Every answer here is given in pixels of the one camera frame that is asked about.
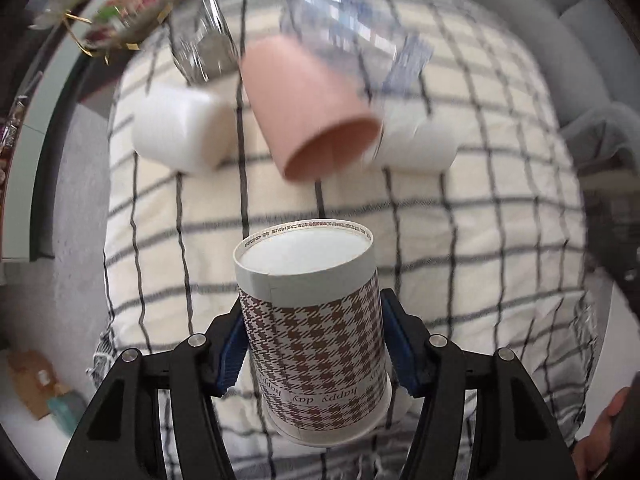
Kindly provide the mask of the person's hand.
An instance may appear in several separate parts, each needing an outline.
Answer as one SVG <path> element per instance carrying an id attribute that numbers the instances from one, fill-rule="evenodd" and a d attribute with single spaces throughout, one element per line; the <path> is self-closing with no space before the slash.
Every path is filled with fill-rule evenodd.
<path id="1" fill-rule="evenodd" d="M 599 415 L 590 434 L 574 446 L 572 459 L 579 480 L 591 479 L 608 458 L 614 418 L 623 409 L 629 390 L 629 387 L 625 387 L 616 392 L 611 402 Z"/>

